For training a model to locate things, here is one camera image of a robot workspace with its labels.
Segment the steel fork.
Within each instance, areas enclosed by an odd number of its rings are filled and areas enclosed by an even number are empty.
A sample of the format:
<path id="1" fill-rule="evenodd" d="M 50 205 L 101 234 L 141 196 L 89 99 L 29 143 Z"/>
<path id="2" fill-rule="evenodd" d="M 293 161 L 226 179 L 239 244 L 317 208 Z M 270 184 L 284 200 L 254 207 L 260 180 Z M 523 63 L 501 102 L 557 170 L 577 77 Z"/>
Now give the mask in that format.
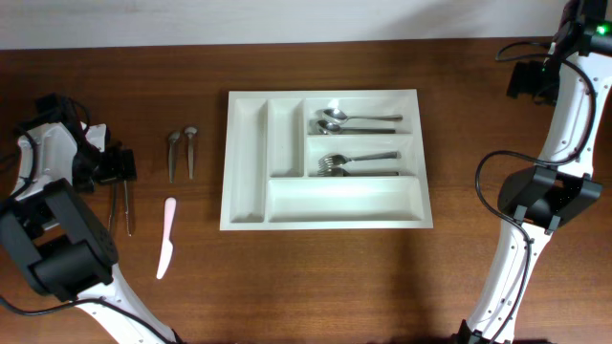
<path id="1" fill-rule="evenodd" d="M 340 167 L 349 162 L 354 161 L 374 161 L 374 160 L 396 160 L 401 157 L 401 153 L 398 151 L 385 152 L 372 155 L 364 155 L 357 157 L 348 157 L 342 154 L 332 154 L 322 157 L 318 160 L 318 166 L 321 169 L 328 169 L 333 167 Z"/>
<path id="2" fill-rule="evenodd" d="M 395 177 L 399 172 L 349 172 L 340 167 L 322 169 L 317 172 L 319 177 Z"/>

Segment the steel kitchen tongs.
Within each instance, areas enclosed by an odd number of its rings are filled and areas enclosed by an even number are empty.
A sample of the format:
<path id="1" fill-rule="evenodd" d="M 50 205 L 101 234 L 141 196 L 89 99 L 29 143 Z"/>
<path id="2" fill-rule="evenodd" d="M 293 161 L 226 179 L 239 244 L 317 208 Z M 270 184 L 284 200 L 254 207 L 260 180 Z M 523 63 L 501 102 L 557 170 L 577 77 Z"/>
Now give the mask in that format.
<path id="1" fill-rule="evenodd" d="M 117 228 L 117 219 L 119 213 L 118 206 L 118 196 L 119 190 L 122 189 L 122 202 L 123 202 L 123 217 L 125 224 L 125 231 L 129 237 L 134 234 L 134 220 L 132 215 L 132 201 L 131 201 L 131 191 L 130 185 L 128 181 L 123 181 L 121 183 L 114 183 L 111 186 L 111 203 L 110 203 L 110 212 L 108 217 L 107 228 L 110 232 L 111 236 L 115 235 Z"/>

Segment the white plastic cutlery tray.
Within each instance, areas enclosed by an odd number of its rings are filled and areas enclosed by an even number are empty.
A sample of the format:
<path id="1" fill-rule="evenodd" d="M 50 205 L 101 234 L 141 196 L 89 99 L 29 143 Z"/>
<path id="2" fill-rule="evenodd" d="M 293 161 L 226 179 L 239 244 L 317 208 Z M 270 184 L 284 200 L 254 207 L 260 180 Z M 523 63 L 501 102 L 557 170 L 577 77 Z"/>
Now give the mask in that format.
<path id="1" fill-rule="evenodd" d="M 351 119 L 346 128 L 395 134 L 322 135 L 322 111 L 402 115 Z M 231 91 L 220 227 L 223 230 L 431 228 L 418 94 L 408 90 Z M 349 172 L 395 177 L 319 177 L 318 160 L 398 151 L 396 160 L 349 162 Z"/>

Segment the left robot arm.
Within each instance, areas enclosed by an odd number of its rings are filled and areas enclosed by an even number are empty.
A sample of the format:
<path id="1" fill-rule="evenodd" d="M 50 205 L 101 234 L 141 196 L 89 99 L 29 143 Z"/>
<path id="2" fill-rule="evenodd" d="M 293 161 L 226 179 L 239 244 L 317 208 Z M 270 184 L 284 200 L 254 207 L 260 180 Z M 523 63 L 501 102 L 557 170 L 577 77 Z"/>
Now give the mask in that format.
<path id="1" fill-rule="evenodd" d="M 14 129 L 18 174 L 1 203 L 2 247 L 35 292 L 59 302 L 35 315 L 80 309 L 119 343 L 181 342 L 130 288 L 112 229 L 82 198 L 135 181 L 132 150 L 71 97 L 49 94 L 35 108 Z"/>

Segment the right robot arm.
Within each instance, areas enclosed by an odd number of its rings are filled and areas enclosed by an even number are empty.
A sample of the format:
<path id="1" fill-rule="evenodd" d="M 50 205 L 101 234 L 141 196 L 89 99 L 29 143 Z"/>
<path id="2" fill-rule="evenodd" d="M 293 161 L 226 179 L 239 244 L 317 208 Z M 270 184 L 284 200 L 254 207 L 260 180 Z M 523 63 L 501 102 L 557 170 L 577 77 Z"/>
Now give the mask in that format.
<path id="1" fill-rule="evenodd" d="M 611 14 L 606 0 L 566 3 L 544 53 L 515 55 L 508 97 L 527 95 L 554 114 L 538 157 L 507 150 L 530 167 L 509 175 L 489 212 L 501 221 L 477 305 L 454 343 L 514 342 L 515 321 L 537 259 L 562 226 L 594 204 L 602 185 L 593 155 L 611 91 Z"/>

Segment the small steel spoon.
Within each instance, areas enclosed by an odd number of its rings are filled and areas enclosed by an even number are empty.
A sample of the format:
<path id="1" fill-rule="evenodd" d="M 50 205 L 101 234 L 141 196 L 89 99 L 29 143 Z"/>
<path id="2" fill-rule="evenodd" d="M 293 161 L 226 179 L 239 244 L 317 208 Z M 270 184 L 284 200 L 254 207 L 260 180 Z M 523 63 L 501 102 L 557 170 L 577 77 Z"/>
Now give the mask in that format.
<path id="1" fill-rule="evenodd" d="M 181 133 L 174 131 L 168 136 L 168 178 L 171 183 L 175 181 L 176 172 L 176 144 L 180 140 Z"/>
<path id="2" fill-rule="evenodd" d="M 188 126 L 185 129 L 185 134 L 187 136 L 187 168 L 188 168 L 188 177 L 193 180 L 194 179 L 194 138 L 198 132 L 198 129 L 195 126 Z"/>

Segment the steel tablespoon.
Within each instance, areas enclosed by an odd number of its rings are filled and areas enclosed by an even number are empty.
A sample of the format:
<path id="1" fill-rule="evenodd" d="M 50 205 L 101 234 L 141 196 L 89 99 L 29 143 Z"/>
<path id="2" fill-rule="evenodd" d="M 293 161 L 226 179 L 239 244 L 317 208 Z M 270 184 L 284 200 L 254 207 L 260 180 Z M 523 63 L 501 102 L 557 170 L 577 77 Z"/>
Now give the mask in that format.
<path id="1" fill-rule="evenodd" d="M 339 124 L 321 119 L 316 123 L 317 131 L 322 135 L 353 135 L 353 134 L 395 134 L 395 129 L 346 128 Z"/>
<path id="2" fill-rule="evenodd" d="M 390 115 L 390 116 L 349 116 L 342 112 L 338 108 L 329 108 L 322 111 L 323 116 L 328 120 L 336 124 L 343 124 L 351 119 L 368 119 L 368 120 L 380 120 L 380 121 L 402 121 L 404 117 L 402 115 Z"/>

